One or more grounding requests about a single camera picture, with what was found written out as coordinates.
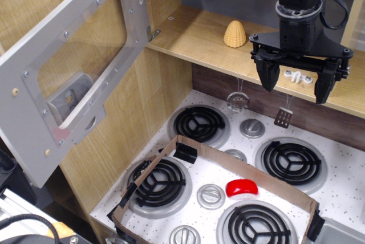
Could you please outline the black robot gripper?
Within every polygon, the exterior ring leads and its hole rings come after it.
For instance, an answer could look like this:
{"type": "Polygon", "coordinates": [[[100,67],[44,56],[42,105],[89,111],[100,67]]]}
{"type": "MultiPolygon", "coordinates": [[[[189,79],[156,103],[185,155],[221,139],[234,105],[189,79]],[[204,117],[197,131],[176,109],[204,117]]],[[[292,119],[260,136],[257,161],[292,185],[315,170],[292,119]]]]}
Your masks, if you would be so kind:
{"type": "Polygon", "coordinates": [[[347,79],[353,50],[331,40],[324,32],[321,14],[280,18],[279,31],[253,34],[252,59],[265,90],[271,92],[279,78],[280,66],[318,74],[316,104],[324,104],[336,82],[347,79]]]}

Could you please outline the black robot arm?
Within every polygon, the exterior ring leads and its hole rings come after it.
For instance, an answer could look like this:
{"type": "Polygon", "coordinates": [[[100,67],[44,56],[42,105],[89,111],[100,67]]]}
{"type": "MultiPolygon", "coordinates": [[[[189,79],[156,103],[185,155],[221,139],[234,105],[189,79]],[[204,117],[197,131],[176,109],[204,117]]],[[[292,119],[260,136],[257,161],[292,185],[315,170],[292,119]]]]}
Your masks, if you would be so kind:
{"type": "Polygon", "coordinates": [[[353,50],[328,38],[325,29],[347,24],[349,12],[343,0],[278,0],[275,10],[279,31],[253,34],[252,59],[263,88],[272,91],[280,66],[318,75],[314,95],[324,104],[336,82],[348,77],[353,50]]]}

